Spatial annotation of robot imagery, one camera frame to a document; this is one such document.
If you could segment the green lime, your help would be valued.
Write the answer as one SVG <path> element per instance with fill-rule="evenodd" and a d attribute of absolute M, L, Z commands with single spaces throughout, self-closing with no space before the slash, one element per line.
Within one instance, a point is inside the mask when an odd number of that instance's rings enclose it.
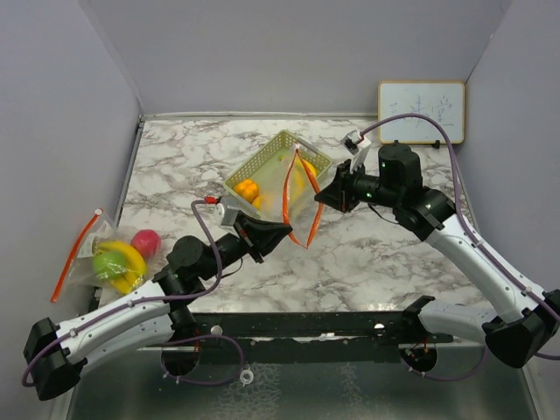
<path fill-rule="evenodd" d="M 112 280 L 128 270 L 127 260 L 118 251 L 104 251 L 92 259 L 92 269 L 100 280 Z"/>

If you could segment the clear zip bag red zipper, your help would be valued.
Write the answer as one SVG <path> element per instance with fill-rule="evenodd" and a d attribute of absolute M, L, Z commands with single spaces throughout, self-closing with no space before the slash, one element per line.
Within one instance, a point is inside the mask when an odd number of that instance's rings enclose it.
<path fill-rule="evenodd" d="M 92 269 L 92 259 L 99 242 L 121 241 L 130 245 L 130 240 L 138 231 L 138 229 L 121 230 L 107 212 L 101 208 L 96 209 L 75 240 L 52 292 L 50 301 L 54 304 L 59 302 L 65 293 L 77 287 L 96 287 L 113 291 L 122 296 L 110 283 L 104 285 L 96 278 Z M 148 275 L 153 268 L 156 257 L 160 253 L 161 247 L 154 257 L 144 259 L 147 271 L 143 283 L 148 279 Z"/>

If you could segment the yellow banana bunch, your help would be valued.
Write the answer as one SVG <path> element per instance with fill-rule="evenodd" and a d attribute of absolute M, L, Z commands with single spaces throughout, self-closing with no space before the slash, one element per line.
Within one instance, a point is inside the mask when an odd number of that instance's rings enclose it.
<path fill-rule="evenodd" d="M 127 260 L 128 270 L 112 280 L 100 280 L 104 285 L 111 284 L 122 295 L 131 293 L 144 281 L 147 265 L 140 253 L 124 241 L 101 241 L 96 246 L 95 255 L 104 251 L 118 251 Z"/>

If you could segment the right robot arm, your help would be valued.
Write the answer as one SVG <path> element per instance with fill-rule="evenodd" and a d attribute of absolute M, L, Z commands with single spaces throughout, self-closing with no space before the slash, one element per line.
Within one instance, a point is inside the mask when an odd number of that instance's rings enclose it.
<path fill-rule="evenodd" d="M 523 275 L 460 218 L 454 202 L 423 184 L 420 157 L 406 144 L 378 151 L 379 174 L 351 161 L 337 166 L 332 182 L 315 200 L 342 213 L 360 203 L 387 207 L 397 224 L 451 260 L 482 292 L 490 307 L 447 304 L 420 297 L 403 313 L 403 335 L 421 342 L 449 334 L 486 346 L 511 368 L 522 368 L 559 328 L 559 292 L 545 291 Z"/>

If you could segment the red apple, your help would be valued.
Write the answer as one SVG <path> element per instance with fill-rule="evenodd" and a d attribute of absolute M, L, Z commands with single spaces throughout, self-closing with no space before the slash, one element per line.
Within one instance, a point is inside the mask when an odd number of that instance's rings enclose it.
<path fill-rule="evenodd" d="M 144 259 L 151 259 L 161 247 L 161 238 L 159 234 L 152 229 L 142 229 L 132 237 L 130 245 L 135 248 Z"/>

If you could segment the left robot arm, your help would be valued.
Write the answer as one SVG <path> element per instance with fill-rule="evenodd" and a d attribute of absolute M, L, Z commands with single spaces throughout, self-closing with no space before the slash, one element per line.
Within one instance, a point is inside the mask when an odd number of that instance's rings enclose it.
<path fill-rule="evenodd" d="M 130 294 L 58 324 L 49 318 L 36 322 L 24 346 L 23 386 L 34 388 L 39 400 L 50 400 L 103 363 L 140 347 L 184 345 L 196 330 L 189 304 L 215 288 L 203 281 L 219 282 L 223 270 L 245 255 L 261 262 L 291 231 L 288 224 L 238 213 L 234 232 L 218 241 L 180 238 L 166 266 Z"/>

